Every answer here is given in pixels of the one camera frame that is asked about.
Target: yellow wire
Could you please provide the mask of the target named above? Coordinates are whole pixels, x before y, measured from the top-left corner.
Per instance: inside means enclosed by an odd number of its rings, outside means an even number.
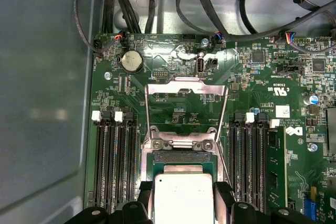
[[[290,41],[289,41],[289,34],[286,33],[286,40],[287,40],[287,43],[290,44]]]

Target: gray side panel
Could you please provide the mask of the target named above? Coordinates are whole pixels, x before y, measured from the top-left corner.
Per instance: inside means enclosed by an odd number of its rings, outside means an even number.
[[[91,3],[80,1],[87,33]],[[91,60],[72,0],[0,6],[0,223],[63,223],[82,208]]]

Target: blue connector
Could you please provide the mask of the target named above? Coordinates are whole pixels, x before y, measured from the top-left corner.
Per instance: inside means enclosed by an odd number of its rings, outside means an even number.
[[[311,199],[305,198],[303,200],[303,208],[305,210],[304,215],[316,221],[316,203],[311,201]]]

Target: white label sticker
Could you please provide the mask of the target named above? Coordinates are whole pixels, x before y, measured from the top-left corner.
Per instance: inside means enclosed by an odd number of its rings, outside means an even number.
[[[330,197],[330,206],[333,209],[336,209],[336,199]]]
[[[275,106],[275,116],[277,118],[290,118],[290,107],[287,105]]]

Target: motherboard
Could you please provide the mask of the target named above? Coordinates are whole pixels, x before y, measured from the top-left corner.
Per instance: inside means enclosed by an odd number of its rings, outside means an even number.
[[[238,201],[264,213],[287,206],[335,223],[336,51],[308,55],[275,38],[225,42],[192,34],[100,34],[94,42],[102,47],[112,40],[93,62],[87,207],[113,212],[136,200],[140,182],[152,181],[175,157],[176,163],[202,164],[214,181],[229,180]],[[316,50],[331,41],[295,43]],[[173,89],[179,78],[227,93],[146,92],[152,84]],[[176,152],[178,146],[154,142],[161,151],[149,153],[143,166],[141,153],[154,129],[149,124],[176,136],[218,132],[227,176],[220,177],[209,143]]]

